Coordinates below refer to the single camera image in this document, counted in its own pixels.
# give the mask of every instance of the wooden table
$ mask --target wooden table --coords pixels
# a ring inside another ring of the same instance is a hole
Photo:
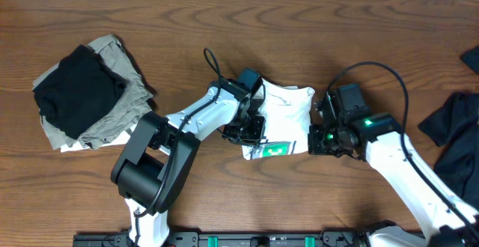
[[[479,0],[0,0],[1,246],[68,246],[78,232],[130,226],[109,179],[122,147],[53,151],[31,92],[44,70],[110,33],[135,57],[160,115],[187,107],[214,80],[205,46],[226,77],[253,67],[280,85],[311,86],[315,100],[351,64],[389,64],[409,89],[406,131],[430,164],[441,149],[418,123],[452,92],[479,90],[479,76],[458,58],[479,44]],[[348,82],[361,84],[377,112],[402,118],[393,76],[363,67]],[[319,231],[383,219],[418,229],[366,163],[306,153],[246,161],[219,134],[201,145],[169,217],[203,231]]]

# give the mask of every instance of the white fabric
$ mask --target white fabric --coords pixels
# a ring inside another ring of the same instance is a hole
[[[133,133],[133,131],[135,130],[136,128],[136,124],[133,124],[128,132],[127,131],[123,131],[114,141],[110,142],[110,143],[105,143],[105,144],[102,144],[100,147],[105,147],[105,146],[113,146],[113,145],[123,145],[123,144],[126,144],[129,140],[129,137],[131,136],[130,134]],[[65,152],[68,152],[68,151],[76,151],[76,150],[87,150],[87,149],[90,149],[89,146],[85,145],[84,147],[80,144],[79,141],[76,141],[72,147],[68,147],[68,145],[66,144],[63,144],[61,147],[60,147],[60,152],[62,153],[65,153]]]
[[[263,79],[266,97],[258,114],[266,119],[264,136],[259,147],[242,146],[247,160],[267,156],[304,153],[308,150],[308,132],[311,124],[309,111],[314,95],[311,87],[281,87]],[[254,95],[263,99],[263,89]]]

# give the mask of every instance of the gray fabric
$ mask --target gray fabric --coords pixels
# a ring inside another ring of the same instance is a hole
[[[101,145],[112,142],[124,130],[138,123],[144,114],[150,112],[151,108],[146,101],[153,95],[145,89],[141,76],[135,71],[120,41],[114,35],[97,38],[88,45],[101,56],[104,64],[123,77],[126,83],[125,91],[115,107],[78,137],[78,141],[83,147],[85,147],[85,143],[91,143],[92,148],[96,150]],[[35,79],[33,81],[34,88],[56,68],[58,68],[58,64]],[[75,139],[66,136],[44,117],[40,122],[54,150],[63,144],[71,147],[75,143]]]

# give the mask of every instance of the pile of clothes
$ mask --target pile of clothes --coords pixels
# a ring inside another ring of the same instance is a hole
[[[151,111],[153,95],[113,35],[77,47],[33,86],[43,130],[62,152],[125,144]]]

